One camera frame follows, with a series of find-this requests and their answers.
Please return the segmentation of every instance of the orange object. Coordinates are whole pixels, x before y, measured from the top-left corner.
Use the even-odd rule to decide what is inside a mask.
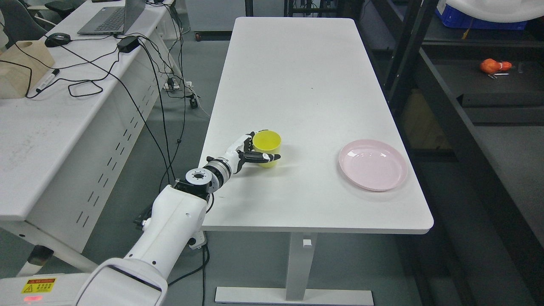
[[[510,68],[512,68],[512,64],[508,62],[497,62],[492,58],[488,58],[480,64],[480,70],[487,73],[488,75],[493,74],[497,71],[506,71]]]

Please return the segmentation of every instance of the robotic arm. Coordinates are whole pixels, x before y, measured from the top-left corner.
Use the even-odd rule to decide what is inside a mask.
[[[123,258],[102,263],[80,289],[75,305],[161,305],[166,279],[187,241],[199,231],[209,196],[246,162],[267,163],[278,154],[253,149],[254,132],[238,138],[220,157],[207,157],[202,168],[166,186],[155,199],[144,233]]]

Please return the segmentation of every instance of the laptop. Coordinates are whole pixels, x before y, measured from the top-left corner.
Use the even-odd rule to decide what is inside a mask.
[[[124,34],[144,11],[145,2],[146,0],[125,0],[123,7],[104,7],[77,34]]]

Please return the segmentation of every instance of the white desk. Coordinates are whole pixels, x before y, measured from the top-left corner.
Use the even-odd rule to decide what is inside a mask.
[[[50,33],[76,32],[105,5],[123,2],[85,2]],[[168,50],[156,26],[167,13],[164,7],[146,7],[127,33],[148,36],[167,58]],[[73,41],[66,47],[87,60],[116,49],[119,40]],[[150,47],[150,53],[160,63]],[[49,48],[64,67],[83,60],[61,47]],[[95,63],[108,70],[117,54]],[[121,78],[144,118],[157,100],[155,76],[141,47],[122,53],[112,74]],[[101,78],[106,73],[90,64],[61,70],[67,79]],[[159,74],[159,84],[166,75]],[[143,128],[143,121],[122,85],[112,76],[99,84],[97,95],[74,98],[70,83],[58,82],[34,99],[0,100],[0,227],[55,251],[55,256],[92,271],[96,265],[83,250],[110,192]],[[91,84],[74,88],[76,94],[96,90]]]
[[[370,291],[306,290],[316,233],[425,234],[434,221],[352,20],[236,20],[201,164],[264,128],[282,136],[282,158],[230,178],[203,229],[292,232],[287,286],[218,287],[216,302],[372,305]],[[350,183],[338,154],[356,139],[399,150],[409,165],[402,185],[370,192]]]

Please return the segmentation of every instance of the warning label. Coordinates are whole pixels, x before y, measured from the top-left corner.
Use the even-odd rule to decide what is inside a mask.
[[[56,278],[29,279],[21,293],[51,292]]]

